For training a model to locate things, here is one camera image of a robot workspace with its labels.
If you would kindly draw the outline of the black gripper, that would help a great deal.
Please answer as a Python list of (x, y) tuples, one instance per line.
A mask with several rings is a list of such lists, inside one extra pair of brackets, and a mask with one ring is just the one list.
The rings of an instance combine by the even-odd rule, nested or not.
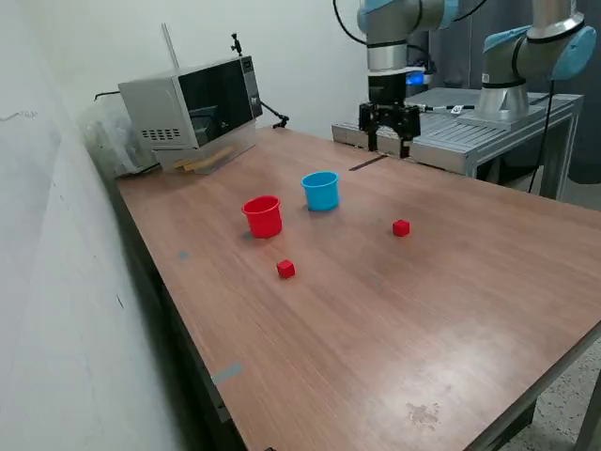
[(404, 106), (407, 75), (403, 72), (368, 76), (369, 102), (359, 107), (359, 128), (367, 135), (369, 151), (378, 150), (378, 126), (395, 127), (399, 157), (409, 157), (409, 143), (421, 135), (420, 108)]

